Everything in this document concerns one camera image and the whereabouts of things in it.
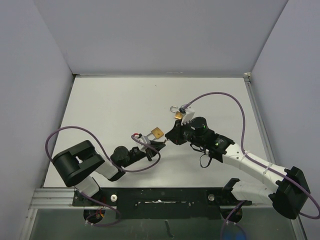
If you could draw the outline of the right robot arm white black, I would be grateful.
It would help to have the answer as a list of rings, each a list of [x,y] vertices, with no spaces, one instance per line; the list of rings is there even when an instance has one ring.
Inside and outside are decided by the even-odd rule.
[[[233,166],[261,184],[236,182],[222,192],[230,205],[237,201],[266,204],[288,219],[296,219],[311,192],[303,171],[295,166],[288,169],[268,162],[248,151],[232,139],[220,135],[207,126],[204,117],[195,117],[189,123],[176,120],[165,137],[175,145],[189,143],[197,152],[223,164]]]

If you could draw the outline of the small brass padlock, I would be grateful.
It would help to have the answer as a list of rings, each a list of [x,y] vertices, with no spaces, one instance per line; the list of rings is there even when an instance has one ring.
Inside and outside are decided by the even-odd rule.
[[[181,120],[183,118],[183,114],[179,111],[179,108],[177,106],[171,106],[169,110],[174,113],[174,118],[176,120]]]

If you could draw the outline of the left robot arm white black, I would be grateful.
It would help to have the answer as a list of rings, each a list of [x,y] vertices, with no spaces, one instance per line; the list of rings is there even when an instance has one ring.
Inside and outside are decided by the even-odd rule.
[[[150,161],[156,154],[146,147],[139,149],[136,146],[129,150],[125,146],[118,146],[108,160],[97,152],[89,140],[85,140],[58,153],[52,162],[65,185],[83,192],[84,200],[95,206],[100,203],[102,193],[91,173],[97,172],[114,182],[125,174],[119,168],[128,167],[143,158]]]

